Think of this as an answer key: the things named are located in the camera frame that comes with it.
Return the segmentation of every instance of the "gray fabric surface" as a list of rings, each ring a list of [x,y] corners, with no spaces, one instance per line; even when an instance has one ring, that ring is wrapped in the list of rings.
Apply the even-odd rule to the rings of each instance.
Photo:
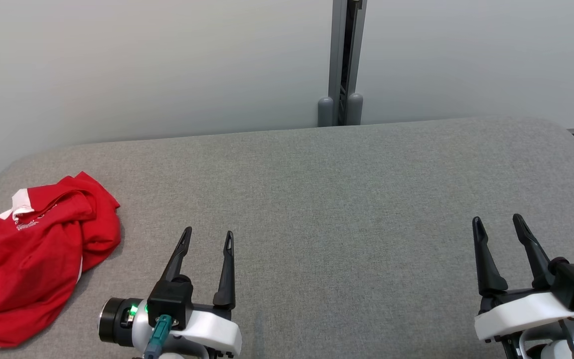
[[[531,282],[511,216],[574,261],[574,138],[543,120],[481,118],[76,146],[0,175],[22,187],[86,171],[121,203],[121,246],[16,359],[128,359],[102,343],[111,296],[145,298],[183,228],[184,273],[209,304],[235,235],[242,358],[503,358],[477,341],[471,219],[511,288]]]

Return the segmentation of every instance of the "white stripe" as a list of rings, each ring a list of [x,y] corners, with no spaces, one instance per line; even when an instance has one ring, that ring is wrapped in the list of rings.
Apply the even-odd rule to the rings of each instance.
[[[81,266],[79,266],[79,277],[77,278],[77,283],[81,279],[81,273],[84,271],[84,257],[81,257]]]
[[[28,197],[28,189],[22,188],[12,196],[12,219],[19,220],[19,214],[32,213],[34,209],[30,206],[30,197]]]
[[[0,213],[0,219],[6,219],[10,216],[10,213],[12,213],[12,209],[9,209],[5,212],[1,212]]]

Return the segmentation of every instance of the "black bracket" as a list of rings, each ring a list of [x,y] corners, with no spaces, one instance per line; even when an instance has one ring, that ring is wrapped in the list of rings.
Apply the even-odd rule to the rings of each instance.
[[[528,256],[531,273],[533,273],[532,288],[508,289],[508,283],[497,271],[496,264],[488,250],[488,235],[484,225],[480,217],[476,217],[473,219],[472,226],[478,292],[482,296],[478,314],[534,293],[548,291],[551,291],[568,309],[574,311],[574,264],[569,264],[563,257],[551,261],[521,215],[517,213],[513,215],[513,225],[515,225],[517,238],[524,245]],[[495,341],[502,343],[508,359],[521,358],[517,351],[521,334],[522,332],[516,332],[495,338]]]
[[[155,327],[157,318],[167,314],[174,318],[173,328],[184,330],[192,311],[212,312],[222,318],[231,320],[232,309],[236,306],[236,291],[234,279],[234,238],[228,231],[223,249],[223,270],[218,291],[214,295],[214,306],[193,304],[194,287],[188,276],[180,272],[183,258],[189,249],[192,227],[183,231],[176,249],[147,299],[148,323]]]

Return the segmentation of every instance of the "red shirt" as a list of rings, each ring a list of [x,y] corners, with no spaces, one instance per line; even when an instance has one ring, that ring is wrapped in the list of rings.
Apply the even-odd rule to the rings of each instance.
[[[119,203],[86,173],[19,190],[0,214],[0,347],[57,318],[82,271],[121,241]]]

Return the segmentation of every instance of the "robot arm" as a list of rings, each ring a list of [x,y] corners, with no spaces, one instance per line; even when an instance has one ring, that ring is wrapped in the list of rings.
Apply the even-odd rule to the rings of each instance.
[[[189,249],[191,227],[178,240],[161,279],[147,300],[111,298],[99,317],[102,341],[134,347],[145,359],[203,359],[241,353],[241,330],[232,322],[236,306],[233,234],[227,232],[223,269],[213,305],[192,303],[193,285],[180,272]]]
[[[480,340],[502,343],[508,359],[574,359],[574,264],[549,260],[519,214],[513,216],[533,273],[532,288],[508,289],[488,250],[480,217],[473,219],[473,238],[482,296],[475,330]],[[526,350],[526,342],[549,340]]]

